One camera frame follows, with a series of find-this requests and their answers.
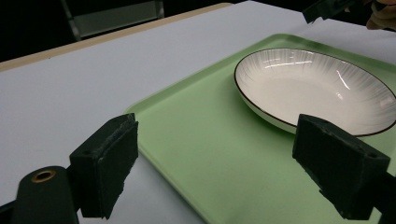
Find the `light green tray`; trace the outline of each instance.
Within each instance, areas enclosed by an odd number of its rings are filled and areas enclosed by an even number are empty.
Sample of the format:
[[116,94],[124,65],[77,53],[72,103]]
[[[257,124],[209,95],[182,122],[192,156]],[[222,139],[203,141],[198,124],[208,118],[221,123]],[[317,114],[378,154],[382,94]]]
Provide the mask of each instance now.
[[[259,49],[310,49],[354,63],[396,91],[396,66],[293,35],[273,35],[132,105],[138,145],[209,223],[377,223],[343,220],[291,157],[294,135],[252,112],[233,70]],[[395,129],[365,141],[394,157]],[[395,165],[390,170],[395,174]]]

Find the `white plate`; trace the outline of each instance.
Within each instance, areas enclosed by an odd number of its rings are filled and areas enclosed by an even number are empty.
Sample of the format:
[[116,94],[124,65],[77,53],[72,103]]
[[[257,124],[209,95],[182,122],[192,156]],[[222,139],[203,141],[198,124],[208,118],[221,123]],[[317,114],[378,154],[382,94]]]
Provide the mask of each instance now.
[[395,124],[393,92],[367,71],[328,55],[261,50],[239,62],[234,78],[251,109],[291,133],[300,114],[326,119],[355,136]]

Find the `white table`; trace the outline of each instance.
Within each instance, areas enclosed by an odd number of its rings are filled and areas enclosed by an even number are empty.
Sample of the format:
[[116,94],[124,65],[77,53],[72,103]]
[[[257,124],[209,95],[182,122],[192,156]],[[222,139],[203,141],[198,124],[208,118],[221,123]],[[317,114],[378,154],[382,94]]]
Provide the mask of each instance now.
[[[252,1],[66,52],[0,73],[0,204],[19,181],[68,156],[107,120],[152,93],[276,33],[309,38],[396,63],[396,34]],[[109,221],[202,223],[142,156]]]

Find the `wooden table edge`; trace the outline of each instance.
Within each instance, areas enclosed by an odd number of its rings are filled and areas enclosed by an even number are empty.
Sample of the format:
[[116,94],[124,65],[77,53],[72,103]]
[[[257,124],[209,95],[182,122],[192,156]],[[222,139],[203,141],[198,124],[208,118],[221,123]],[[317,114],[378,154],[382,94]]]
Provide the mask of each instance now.
[[158,26],[162,26],[174,21],[181,21],[184,19],[187,19],[189,17],[193,17],[199,14],[203,14],[209,11],[213,11],[216,9],[220,9],[223,7],[228,7],[231,6],[231,3],[219,3],[219,4],[215,4],[213,6],[210,7],[203,7],[203,8],[199,8],[199,9],[195,9],[193,11],[189,11],[189,12],[185,12],[185,13],[181,13],[178,14],[176,16],[172,16],[172,17],[168,17],[168,18],[164,18],[164,19],[160,19],[157,21],[151,21],[148,23],[144,23],[144,24],[140,24],[140,25],[136,25],[130,28],[126,28],[123,30],[119,30],[113,33],[109,33],[106,35],[100,35],[94,38],[90,38],[87,40],[83,40],[83,41],[79,41],[73,44],[69,44],[69,45],[65,45],[65,46],[61,46],[59,48],[55,48],[55,49],[48,49],[45,51],[41,51],[35,54],[31,54],[31,55],[27,55],[27,56],[23,56],[17,59],[13,59],[13,60],[9,60],[9,61],[5,61],[0,63],[0,72],[3,71],[7,71],[9,69],[12,68],[16,68],[19,66],[23,66],[29,63],[35,63],[35,62],[39,62],[57,55],[61,55],[61,54],[65,54],[67,52],[71,52],[77,49],[83,49],[83,48],[87,48],[89,46],[93,46],[96,44],[100,44],[109,40],[113,40],[116,38],[120,38],[126,35],[132,35],[132,34],[136,34],[142,31],[146,31]]

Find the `dark background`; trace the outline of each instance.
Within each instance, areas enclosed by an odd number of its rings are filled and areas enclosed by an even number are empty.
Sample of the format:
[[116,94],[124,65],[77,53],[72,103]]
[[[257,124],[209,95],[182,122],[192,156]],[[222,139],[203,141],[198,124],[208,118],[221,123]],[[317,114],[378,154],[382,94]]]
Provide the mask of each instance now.
[[[144,0],[67,0],[73,15],[81,15]],[[215,0],[163,0],[165,17],[221,3]],[[262,0],[265,4],[302,11],[316,1]],[[370,13],[335,19],[364,25]],[[0,0],[0,62],[75,42],[60,0]]]

